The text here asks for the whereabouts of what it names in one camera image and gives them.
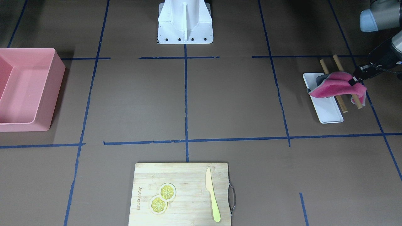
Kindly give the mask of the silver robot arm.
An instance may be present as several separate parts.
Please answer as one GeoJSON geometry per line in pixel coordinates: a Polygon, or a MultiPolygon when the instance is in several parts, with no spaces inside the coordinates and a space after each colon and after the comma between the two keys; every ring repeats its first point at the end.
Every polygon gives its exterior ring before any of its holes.
{"type": "MultiPolygon", "coordinates": [[[[402,26],[402,3],[400,0],[371,0],[369,9],[360,14],[360,29],[377,32],[402,26]]],[[[401,71],[392,71],[402,61],[402,32],[375,47],[367,56],[367,64],[360,65],[349,84],[354,86],[381,73],[392,73],[401,79],[401,71]]]]}

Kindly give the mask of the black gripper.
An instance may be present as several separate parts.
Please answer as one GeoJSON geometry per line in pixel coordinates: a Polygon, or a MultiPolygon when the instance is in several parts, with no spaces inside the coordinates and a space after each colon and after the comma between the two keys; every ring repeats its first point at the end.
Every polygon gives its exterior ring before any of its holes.
{"type": "Polygon", "coordinates": [[[353,72],[353,77],[348,81],[350,86],[356,83],[361,83],[364,80],[373,78],[382,73],[382,65],[379,63],[368,63],[366,65],[359,65],[353,72]]]}

